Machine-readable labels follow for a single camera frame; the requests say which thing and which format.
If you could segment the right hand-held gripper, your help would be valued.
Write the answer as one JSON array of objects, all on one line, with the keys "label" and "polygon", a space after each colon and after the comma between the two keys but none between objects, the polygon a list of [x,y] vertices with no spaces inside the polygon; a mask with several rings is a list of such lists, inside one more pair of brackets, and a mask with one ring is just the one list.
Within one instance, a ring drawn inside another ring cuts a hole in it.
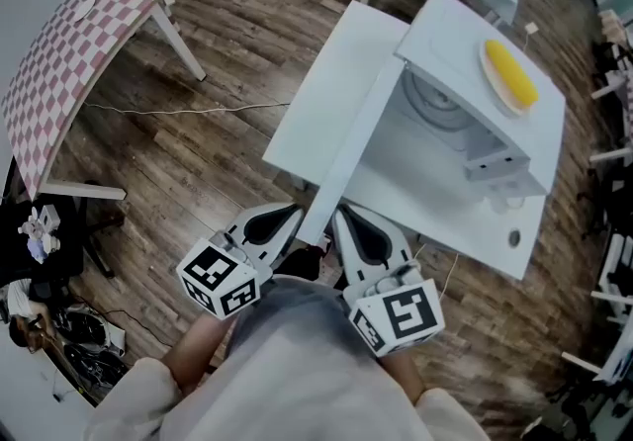
[{"label": "right hand-held gripper", "polygon": [[[348,320],[375,356],[419,345],[445,328],[434,281],[423,279],[417,265],[399,267],[411,259],[411,250],[398,226],[373,211],[343,204],[334,212],[332,229],[349,284]],[[364,272],[379,271],[390,272],[365,279]]]}]

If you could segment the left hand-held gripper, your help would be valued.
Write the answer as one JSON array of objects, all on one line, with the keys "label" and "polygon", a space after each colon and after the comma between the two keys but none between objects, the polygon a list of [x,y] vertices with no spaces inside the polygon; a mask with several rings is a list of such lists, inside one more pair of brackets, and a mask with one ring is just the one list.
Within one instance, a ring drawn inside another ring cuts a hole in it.
[{"label": "left hand-held gripper", "polygon": [[242,211],[225,231],[199,240],[176,267],[186,295],[216,318],[259,301],[261,285],[288,251],[303,217],[293,203]]}]

